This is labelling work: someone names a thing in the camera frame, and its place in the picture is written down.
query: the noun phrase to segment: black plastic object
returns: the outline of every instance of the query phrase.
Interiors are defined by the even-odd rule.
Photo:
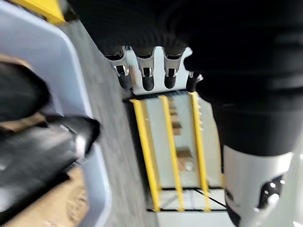
[[[165,77],[164,85],[168,89],[172,89],[176,84],[176,77]]]
[[[153,90],[155,82],[153,80],[153,77],[146,76],[146,77],[142,77],[142,84],[143,84],[143,88],[146,91],[151,91],[151,90]]]
[[[0,140],[0,225],[62,182],[62,173],[88,154],[99,135],[96,120],[50,116]]]
[[[124,88],[125,90],[129,90],[132,88],[133,84],[132,84],[132,78],[130,75],[128,75],[128,76],[121,75],[118,78],[119,78],[119,83],[122,88]]]
[[[63,16],[64,20],[69,23],[75,20],[79,20],[79,16],[75,14],[74,10],[70,6],[67,6],[67,8],[64,10]]]
[[[240,225],[240,221],[241,221],[241,217],[231,209],[231,207],[228,205],[228,203],[226,204],[226,210],[227,213],[232,221],[232,223],[236,226],[239,227]]]
[[[276,177],[273,179],[271,182],[266,182],[263,184],[261,188],[261,193],[260,193],[260,201],[259,205],[257,206],[258,209],[265,209],[268,205],[268,199],[270,196],[273,194],[281,195],[281,190],[283,184],[282,182],[282,175]]]
[[[192,77],[188,76],[186,82],[186,91],[194,92],[196,90],[196,84],[200,81],[200,73],[193,72]]]
[[[49,101],[45,82],[28,67],[0,61],[0,122],[19,120]]]

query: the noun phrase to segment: concrete floor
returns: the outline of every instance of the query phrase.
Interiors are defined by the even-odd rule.
[[[76,47],[93,114],[104,128],[99,142],[113,195],[105,226],[157,227],[156,213],[146,212],[142,178],[122,103],[127,94],[80,22],[61,29]]]

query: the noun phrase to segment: gray plastic bin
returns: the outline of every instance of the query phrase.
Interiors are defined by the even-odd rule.
[[[0,54],[27,61],[43,78],[53,101],[46,111],[92,116],[79,59],[69,38],[57,27],[0,0]],[[98,144],[83,166],[90,210],[81,227],[101,227],[111,208],[111,191]]]

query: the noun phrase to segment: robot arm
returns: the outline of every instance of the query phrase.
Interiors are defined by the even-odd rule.
[[[179,59],[187,89],[211,103],[224,153],[225,199],[236,226],[258,226],[276,205],[303,123],[303,1],[69,0],[121,85],[123,46],[153,88],[153,49],[172,88]]]

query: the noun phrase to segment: yellow metal bar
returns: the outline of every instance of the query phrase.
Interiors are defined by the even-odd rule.
[[[189,94],[191,96],[192,107],[193,107],[196,146],[197,146],[198,162],[199,162],[199,170],[200,170],[200,182],[205,195],[205,211],[210,211],[208,184],[206,179],[206,163],[204,158],[203,138],[201,133],[201,125],[200,125],[199,104],[197,99],[197,93],[193,92]]]
[[[154,210],[158,212],[160,211],[160,202],[159,202],[160,184],[158,180],[159,174],[157,171],[158,166],[154,158],[154,148],[153,148],[153,141],[151,140],[151,133],[150,131],[148,131],[150,125],[146,114],[145,102],[136,99],[132,99],[131,102],[134,105],[134,111],[136,114],[140,141],[142,145],[148,181],[151,189],[151,197],[154,204]]]
[[[163,110],[164,110],[165,122],[166,122],[166,128],[167,128],[167,136],[169,139],[170,156],[171,156],[172,167],[173,167],[174,177],[175,177],[176,190],[177,190],[178,200],[179,200],[178,211],[184,211],[183,190],[182,190],[182,185],[181,185],[179,172],[178,172],[177,153],[176,153],[174,134],[173,134],[172,124],[171,124],[171,119],[170,119],[170,113],[169,113],[169,102],[168,102],[168,99],[166,96],[159,96],[159,99],[163,103]]]
[[[35,13],[45,16],[47,21],[52,24],[60,24],[65,22],[58,0],[11,0],[11,1]]]

